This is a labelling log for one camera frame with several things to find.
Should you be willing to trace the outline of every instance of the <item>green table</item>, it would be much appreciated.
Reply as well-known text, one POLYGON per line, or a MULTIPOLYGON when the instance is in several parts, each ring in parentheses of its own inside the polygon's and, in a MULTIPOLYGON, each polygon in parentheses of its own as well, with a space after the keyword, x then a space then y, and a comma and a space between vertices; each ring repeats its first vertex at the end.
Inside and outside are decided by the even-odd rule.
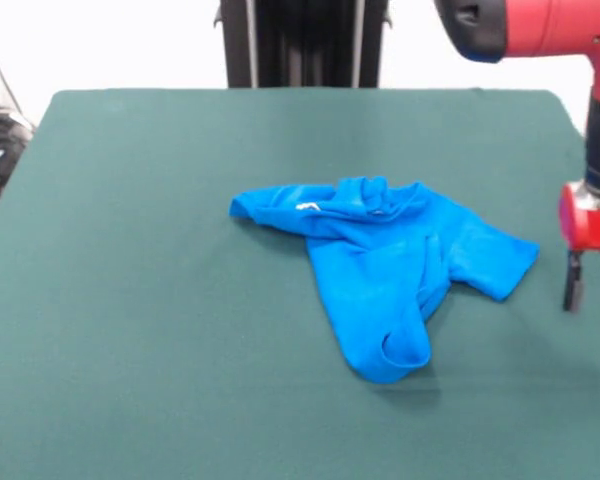
POLYGON ((0 204, 0 479, 600 479, 600 257, 561 311, 582 140, 543 92, 58 94, 0 204), (421 180, 541 255, 457 287, 431 365, 344 363, 304 241, 243 190, 421 180))

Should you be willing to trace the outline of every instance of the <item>black metal frame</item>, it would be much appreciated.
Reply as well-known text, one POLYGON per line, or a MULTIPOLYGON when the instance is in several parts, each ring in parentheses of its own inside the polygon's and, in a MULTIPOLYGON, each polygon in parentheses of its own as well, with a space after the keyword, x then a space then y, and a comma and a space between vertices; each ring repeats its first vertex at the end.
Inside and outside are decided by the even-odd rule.
MULTIPOLYGON (((253 0, 259 87, 353 86, 356 0, 253 0)), ((375 88, 388 0, 365 0, 357 86, 375 88)), ((247 0, 221 0, 227 80, 249 87, 247 0)))

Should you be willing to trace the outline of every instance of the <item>white background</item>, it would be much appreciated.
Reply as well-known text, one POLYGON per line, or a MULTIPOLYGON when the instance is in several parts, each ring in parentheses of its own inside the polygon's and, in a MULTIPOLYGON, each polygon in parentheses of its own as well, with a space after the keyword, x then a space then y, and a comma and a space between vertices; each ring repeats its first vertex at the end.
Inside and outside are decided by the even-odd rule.
MULTIPOLYGON (((226 87, 219 0, 0 0, 0 63, 39 122, 63 89, 226 87)), ((433 0, 392 0, 382 88, 523 88, 555 92, 584 127, 592 80, 581 57, 472 63, 453 49, 433 0)))

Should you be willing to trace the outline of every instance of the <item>shirt sleeve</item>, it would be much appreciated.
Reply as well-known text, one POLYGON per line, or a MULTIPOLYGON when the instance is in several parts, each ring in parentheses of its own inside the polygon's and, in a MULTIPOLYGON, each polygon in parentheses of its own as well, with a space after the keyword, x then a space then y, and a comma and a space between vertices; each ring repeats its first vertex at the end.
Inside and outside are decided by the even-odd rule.
POLYGON ((330 199, 334 188, 327 185, 289 185, 250 190, 231 200, 229 215, 248 218, 259 225, 298 235, 333 236, 316 222, 323 216, 320 202, 330 199))
POLYGON ((539 247, 486 224, 476 215, 460 225, 449 252, 451 280, 494 300, 506 299, 531 268, 539 247))

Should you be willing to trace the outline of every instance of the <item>blue t-shirt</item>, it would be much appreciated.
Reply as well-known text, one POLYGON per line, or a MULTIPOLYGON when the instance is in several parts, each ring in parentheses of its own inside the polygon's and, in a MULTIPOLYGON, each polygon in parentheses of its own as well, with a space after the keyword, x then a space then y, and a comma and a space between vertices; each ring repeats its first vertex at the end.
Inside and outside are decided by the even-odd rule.
POLYGON ((502 301, 538 255, 422 183, 390 188, 383 177, 248 191, 229 213, 306 237, 341 351, 376 383, 428 363, 425 322, 452 281, 502 301))

